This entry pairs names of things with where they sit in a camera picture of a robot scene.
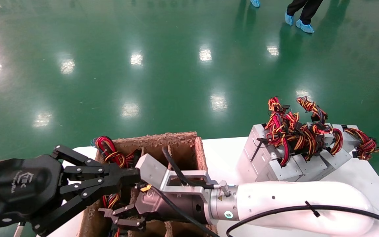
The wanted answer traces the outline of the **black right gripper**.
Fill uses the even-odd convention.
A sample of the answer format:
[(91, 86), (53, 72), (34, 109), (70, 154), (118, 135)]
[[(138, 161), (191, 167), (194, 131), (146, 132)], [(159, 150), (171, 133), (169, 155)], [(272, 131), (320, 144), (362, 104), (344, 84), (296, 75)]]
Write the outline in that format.
[[(111, 217), (115, 225), (124, 230), (144, 231), (146, 220), (163, 222), (187, 222), (188, 215), (201, 224), (211, 224), (210, 192), (202, 188), (139, 188), (135, 204), (119, 209), (99, 208), (104, 217)], [(139, 219), (119, 219), (118, 217), (141, 216)]]

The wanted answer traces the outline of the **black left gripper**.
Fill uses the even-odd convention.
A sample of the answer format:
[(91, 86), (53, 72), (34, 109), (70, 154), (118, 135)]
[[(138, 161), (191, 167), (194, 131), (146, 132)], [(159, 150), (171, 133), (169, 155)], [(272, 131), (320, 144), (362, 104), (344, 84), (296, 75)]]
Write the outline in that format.
[[(100, 163), (63, 145), (52, 156), (0, 161), (0, 227), (30, 222), (37, 235), (46, 237), (102, 196), (140, 181), (138, 168)], [(62, 178), (86, 181), (59, 188)]]

